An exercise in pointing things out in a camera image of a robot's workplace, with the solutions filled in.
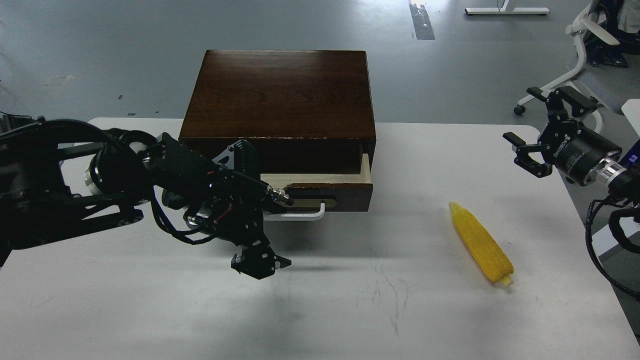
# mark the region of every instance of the yellow corn cob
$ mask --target yellow corn cob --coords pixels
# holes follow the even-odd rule
[[[509,274],[513,274],[513,265],[491,234],[469,210],[459,204],[450,202],[449,210],[460,238],[489,281],[502,281],[505,286],[511,285]]]

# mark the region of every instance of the dark wood top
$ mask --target dark wood top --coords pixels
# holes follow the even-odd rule
[[[202,62],[181,138],[375,138],[364,51],[220,51]]]

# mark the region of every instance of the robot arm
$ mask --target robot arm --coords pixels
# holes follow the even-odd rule
[[[85,143],[58,149],[59,143]],[[93,155],[86,184],[72,194],[59,162]],[[185,209],[189,230],[178,231],[158,203]],[[232,268],[257,279],[291,261],[277,256],[262,228],[262,211],[282,212],[292,200],[260,180],[257,151],[241,140],[211,161],[163,133],[100,130],[75,120],[5,115],[0,127],[0,254],[133,224],[135,207],[151,202],[160,229],[192,245],[214,238],[240,247]],[[105,209],[114,212],[98,215]],[[189,236],[205,234],[192,240]]]
[[[620,147],[577,120],[596,110],[596,104],[570,86],[557,88],[547,97],[539,88],[529,88],[527,92],[545,103],[548,123],[536,144],[526,144],[514,133],[502,135],[513,145],[516,153],[514,162],[536,177],[548,176],[556,167],[569,183],[580,186],[602,183],[607,188],[609,196],[591,202],[587,211],[585,227],[589,255],[607,280],[640,300],[640,292],[618,283],[602,268],[591,238],[591,225],[598,211],[604,205],[614,206],[619,209],[609,217],[609,229],[613,237],[625,250],[640,254],[640,246],[633,244],[620,226],[621,218],[640,219],[640,168],[636,164],[638,155],[633,154],[638,144],[620,160]],[[571,106],[571,116],[564,102]],[[533,152],[540,152],[544,163],[533,160],[529,156]]]

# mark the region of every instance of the white drawer handle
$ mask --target white drawer handle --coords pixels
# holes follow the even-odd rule
[[[264,221],[316,221],[324,216],[324,202],[317,213],[284,213],[264,215]]]

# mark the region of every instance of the wooden cabinet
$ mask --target wooden cabinet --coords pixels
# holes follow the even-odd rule
[[[247,139],[262,179],[296,207],[324,199],[328,211],[367,211],[376,131],[366,53],[209,50],[179,139],[212,158]]]

